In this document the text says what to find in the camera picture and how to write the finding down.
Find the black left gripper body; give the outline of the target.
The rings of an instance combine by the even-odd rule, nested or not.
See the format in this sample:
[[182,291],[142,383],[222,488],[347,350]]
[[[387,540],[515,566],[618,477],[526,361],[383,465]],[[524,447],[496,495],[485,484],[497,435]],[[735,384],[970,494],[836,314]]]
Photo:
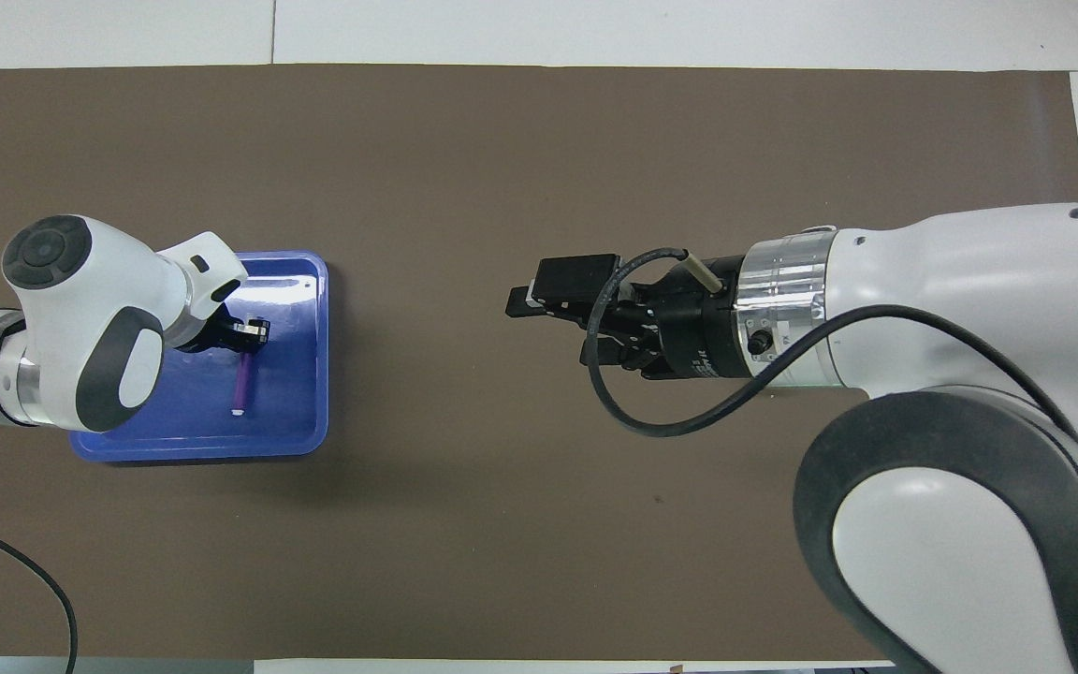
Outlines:
[[175,345],[174,348],[191,354],[217,348],[243,353],[245,338],[241,338],[241,328],[244,325],[243,320],[235,318],[230,313],[226,303],[219,303],[212,315],[202,325],[201,331],[184,343]]

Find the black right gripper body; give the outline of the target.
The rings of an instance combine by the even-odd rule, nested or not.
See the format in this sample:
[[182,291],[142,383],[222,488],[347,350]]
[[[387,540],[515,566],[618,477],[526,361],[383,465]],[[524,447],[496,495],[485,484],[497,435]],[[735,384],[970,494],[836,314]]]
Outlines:
[[714,257],[705,264],[722,280],[718,294],[707,293],[680,266],[648,286],[642,303],[653,312],[660,355],[642,367],[642,379],[745,379],[735,311],[743,259]]

